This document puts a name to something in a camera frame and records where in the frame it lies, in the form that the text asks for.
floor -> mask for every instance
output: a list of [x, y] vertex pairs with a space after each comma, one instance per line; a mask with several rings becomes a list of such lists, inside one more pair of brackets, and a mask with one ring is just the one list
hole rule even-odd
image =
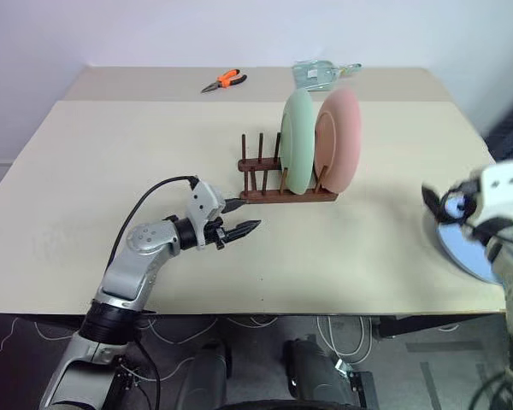
[[[0, 315], [0, 341], [9, 334], [12, 317]], [[213, 317], [160, 319], [155, 329], [171, 340], [181, 340], [213, 323]], [[254, 325], [249, 318], [236, 320]], [[327, 320], [322, 319], [327, 332]], [[333, 334], [338, 350], [349, 351], [360, 336], [359, 321], [353, 317], [334, 317]], [[68, 331], [40, 325], [48, 337], [67, 336]], [[203, 335], [180, 346], [168, 345], [150, 330], [143, 342], [156, 360], [161, 376], [173, 371], [178, 363], [193, 356], [211, 337], [222, 337], [233, 350], [233, 376], [228, 380], [228, 402], [266, 398], [290, 398], [281, 364], [283, 342], [308, 334], [317, 334], [314, 316], [280, 317], [272, 325], [248, 329], [226, 318]], [[68, 340], [42, 339], [32, 322], [19, 319], [13, 336], [0, 354], [0, 410], [34, 409]], [[374, 374], [381, 410], [460, 410], [467, 408], [470, 397], [484, 378], [500, 371], [506, 362], [506, 330], [501, 315], [463, 322], [452, 332], [437, 329], [373, 341], [370, 356], [356, 369]], [[149, 369], [134, 349], [128, 355], [142, 364], [140, 371], [151, 377]], [[189, 363], [162, 383], [161, 409], [173, 408], [177, 391]], [[153, 399], [153, 383], [142, 383]], [[138, 389], [127, 392], [122, 409], [147, 409]]]

pink plate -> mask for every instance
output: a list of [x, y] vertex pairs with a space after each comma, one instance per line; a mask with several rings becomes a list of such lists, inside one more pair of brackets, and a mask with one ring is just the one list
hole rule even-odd
[[361, 113], [355, 94], [347, 88], [327, 97], [315, 122], [315, 173], [327, 171], [321, 185], [339, 194], [350, 184], [361, 152]]

plate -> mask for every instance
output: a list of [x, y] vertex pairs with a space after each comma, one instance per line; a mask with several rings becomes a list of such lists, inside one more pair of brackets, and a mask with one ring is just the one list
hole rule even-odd
[[[462, 211], [457, 209], [459, 199], [453, 198], [446, 203], [446, 210], [453, 216], [461, 216]], [[491, 263], [485, 255], [485, 247], [480, 242], [469, 241], [460, 230], [459, 225], [437, 226], [439, 241], [446, 253], [465, 272], [484, 280], [490, 284], [502, 284], [492, 271]]]
[[288, 168], [286, 187], [302, 195], [308, 189], [314, 165], [313, 102], [305, 89], [294, 91], [285, 104], [281, 120], [281, 167]]
[[315, 122], [315, 174], [321, 185], [343, 192], [353, 179], [361, 153], [361, 112], [355, 94], [342, 88], [327, 97]]

white wall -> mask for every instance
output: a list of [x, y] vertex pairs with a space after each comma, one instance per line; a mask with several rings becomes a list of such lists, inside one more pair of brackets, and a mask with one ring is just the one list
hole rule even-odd
[[0, 159], [19, 153], [85, 64], [312, 57], [427, 67], [486, 133], [513, 103], [513, 0], [0, 0]]

table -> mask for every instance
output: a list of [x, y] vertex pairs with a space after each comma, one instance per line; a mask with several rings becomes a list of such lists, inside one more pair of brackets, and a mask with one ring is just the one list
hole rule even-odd
[[[288, 68], [244, 68], [240, 86], [198, 92], [222, 68], [88, 68], [57, 102], [0, 184], [0, 312], [81, 314], [115, 235], [155, 182], [197, 174], [237, 196], [240, 136], [271, 155]], [[421, 69], [376, 68], [348, 80], [363, 151], [336, 202], [248, 205], [226, 225], [260, 219], [222, 250], [183, 252], [159, 273], [148, 309], [185, 313], [494, 313], [499, 286], [454, 266], [422, 203], [492, 162], [448, 93]], [[315, 111], [325, 95], [313, 93]], [[268, 177], [268, 187], [277, 183]], [[133, 223], [184, 215], [171, 184]]]

